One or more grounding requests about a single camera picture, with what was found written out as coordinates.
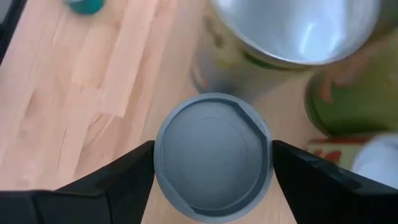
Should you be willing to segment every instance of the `gray plastic cup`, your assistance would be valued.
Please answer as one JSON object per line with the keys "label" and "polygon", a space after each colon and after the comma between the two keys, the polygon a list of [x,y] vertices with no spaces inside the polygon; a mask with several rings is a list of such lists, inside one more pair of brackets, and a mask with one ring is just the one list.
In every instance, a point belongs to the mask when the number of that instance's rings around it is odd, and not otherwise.
{"label": "gray plastic cup", "polygon": [[243,100],[222,93],[193,97],[163,122],[155,173],[166,198],[194,220],[224,223],[249,213],[272,178],[271,135]]}

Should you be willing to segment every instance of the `tin can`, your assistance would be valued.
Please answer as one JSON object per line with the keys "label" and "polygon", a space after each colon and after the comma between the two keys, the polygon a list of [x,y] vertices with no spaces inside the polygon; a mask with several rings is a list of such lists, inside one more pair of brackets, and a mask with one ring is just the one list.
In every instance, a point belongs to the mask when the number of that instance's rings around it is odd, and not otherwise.
{"label": "tin can", "polygon": [[70,8],[79,14],[91,15],[104,6],[104,0],[66,0]]}
{"label": "tin can", "polygon": [[308,152],[358,175],[398,189],[398,134],[314,140]]}
{"label": "tin can", "polygon": [[320,131],[329,136],[398,131],[397,38],[398,30],[383,40],[371,59],[361,60],[363,68],[354,71],[354,80],[347,73],[330,83],[331,100],[323,97],[326,71],[309,81],[305,107]]}
{"label": "tin can", "polygon": [[[310,49],[303,50],[304,55],[299,55],[298,47],[302,43],[294,43],[294,46],[289,48],[291,41],[294,41],[293,38],[287,34],[279,36],[284,30],[278,29],[277,26],[283,26],[283,22],[278,23],[280,16],[277,17],[276,13],[273,19],[262,17],[255,21],[252,17],[247,18],[250,12],[259,15],[271,14],[273,13],[271,6],[280,8],[280,12],[285,12],[283,2],[288,5],[287,7],[294,8],[295,3],[300,1],[209,1],[204,16],[204,32],[198,44],[191,73],[193,82],[200,92],[228,93],[246,101],[252,101],[286,79],[311,72],[317,65],[330,63],[349,55],[366,41],[377,21],[377,1],[360,2],[368,13],[366,16],[360,15],[363,19],[363,26],[361,26],[363,29],[352,34],[356,39],[342,41],[341,46],[334,47],[333,53],[321,52],[322,56],[319,56],[319,52],[315,52],[322,45],[310,44],[307,46]],[[259,24],[269,20],[276,23],[269,29],[270,34],[261,30],[258,30],[258,34],[256,31],[253,32]],[[291,24],[289,29],[294,29],[294,20],[291,19],[289,22]],[[276,35],[272,33],[273,30],[280,31]],[[264,44],[261,41],[262,38],[270,42],[274,41],[277,43],[276,47],[272,44]]]}

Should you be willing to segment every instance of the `wood grain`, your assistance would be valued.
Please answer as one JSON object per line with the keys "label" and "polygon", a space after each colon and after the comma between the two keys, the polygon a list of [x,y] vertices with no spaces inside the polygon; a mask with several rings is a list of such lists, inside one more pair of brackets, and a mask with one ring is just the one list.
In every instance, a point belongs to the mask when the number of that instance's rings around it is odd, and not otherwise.
{"label": "wood grain", "polygon": [[[203,0],[117,0],[91,17],[31,0],[0,66],[0,189],[56,189],[155,139],[168,113],[198,93],[190,70]],[[254,103],[273,139],[305,147],[322,135],[303,93],[310,74]],[[197,223],[155,180],[143,223]],[[274,176],[262,202],[232,223],[295,223]]]}

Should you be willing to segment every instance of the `green can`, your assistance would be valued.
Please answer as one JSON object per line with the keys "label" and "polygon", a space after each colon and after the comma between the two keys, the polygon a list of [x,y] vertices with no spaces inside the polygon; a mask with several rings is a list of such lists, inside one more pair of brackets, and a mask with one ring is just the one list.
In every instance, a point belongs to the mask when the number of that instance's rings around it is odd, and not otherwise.
{"label": "green can", "polygon": [[309,81],[305,107],[320,131],[328,136],[398,131],[397,34],[369,60],[354,82],[333,82],[331,100],[321,94],[325,72]]}
{"label": "green can", "polygon": [[104,0],[66,0],[70,8],[79,14],[92,15],[104,6]]}

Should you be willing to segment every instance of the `wooden surface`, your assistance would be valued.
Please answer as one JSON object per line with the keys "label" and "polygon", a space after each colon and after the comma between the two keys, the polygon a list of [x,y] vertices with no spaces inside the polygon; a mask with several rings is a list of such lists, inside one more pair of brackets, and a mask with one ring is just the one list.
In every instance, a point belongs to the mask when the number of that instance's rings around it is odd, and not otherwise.
{"label": "wooden surface", "polygon": [[[0,189],[56,189],[155,139],[196,95],[189,71],[203,0],[107,1],[97,15],[30,0],[0,66]],[[308,76],[254,103],[273,139],[305,147],[322,135],[303,107]],[[155,181],[142,221],[196,223]],[[274,176],[263,201],[233,223],[294,223]]]}

